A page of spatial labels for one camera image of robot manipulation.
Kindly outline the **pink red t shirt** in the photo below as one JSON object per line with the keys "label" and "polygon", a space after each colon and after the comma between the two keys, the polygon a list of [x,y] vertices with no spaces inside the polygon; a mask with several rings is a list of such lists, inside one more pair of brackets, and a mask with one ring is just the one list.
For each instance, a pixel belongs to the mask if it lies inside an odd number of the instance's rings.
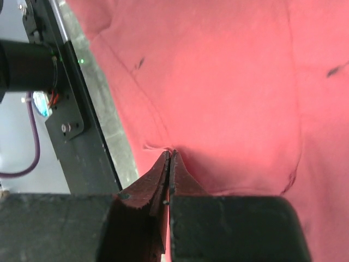
{"label": "pink red t shirt", "polygon": [[69,1],[139,173],[181,153],[211,194],[282,195],[348,261],[348,1]]}

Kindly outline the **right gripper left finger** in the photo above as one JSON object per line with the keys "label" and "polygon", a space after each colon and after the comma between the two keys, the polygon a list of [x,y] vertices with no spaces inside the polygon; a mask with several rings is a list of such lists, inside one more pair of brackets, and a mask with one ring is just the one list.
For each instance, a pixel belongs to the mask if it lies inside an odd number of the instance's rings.
{"label": "right gripper left finger", "polygon": [[170,154],[117,194],[9,194],[1,261],[160,261]]}

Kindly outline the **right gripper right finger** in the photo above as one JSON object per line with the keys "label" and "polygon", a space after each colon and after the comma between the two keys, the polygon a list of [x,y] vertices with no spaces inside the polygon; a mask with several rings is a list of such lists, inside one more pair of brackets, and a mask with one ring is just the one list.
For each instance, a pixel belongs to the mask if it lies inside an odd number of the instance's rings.
{"label": "right gripper right finger", "polygon": [[310,261],[296,211],[280,196],[213,196],[174,151],[169,171],[173,261]]}

